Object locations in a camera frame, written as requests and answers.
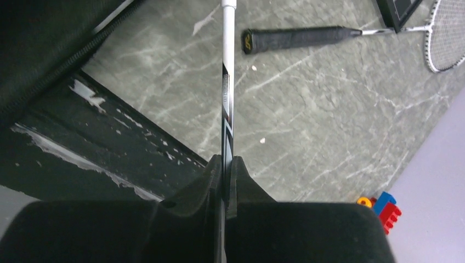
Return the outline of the black racket bag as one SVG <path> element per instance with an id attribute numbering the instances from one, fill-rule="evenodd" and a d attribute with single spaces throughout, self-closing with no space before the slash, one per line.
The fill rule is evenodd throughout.
<path id="1" fill-rule="evenodd" d="M 1 126 L 68 74 L 140 1 L 1 1 Z"/>

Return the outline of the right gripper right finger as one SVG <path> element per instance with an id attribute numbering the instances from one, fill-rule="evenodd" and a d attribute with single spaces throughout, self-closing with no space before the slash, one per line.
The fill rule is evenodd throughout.
<path id="1" fill-rule="evenodd" d="M 279 202 L 232 161 L 228 262 L 394 262 L 375 213 L 347 202 Z"/>

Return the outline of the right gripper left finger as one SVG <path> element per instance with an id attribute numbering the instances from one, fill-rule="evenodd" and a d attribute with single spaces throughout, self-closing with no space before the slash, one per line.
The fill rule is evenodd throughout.
<path id="1" fill-rule="evenodd" d="M 222 159 L 161 202 L 37 201 L 1 238 L 1 262 L 222 262 Z"/>

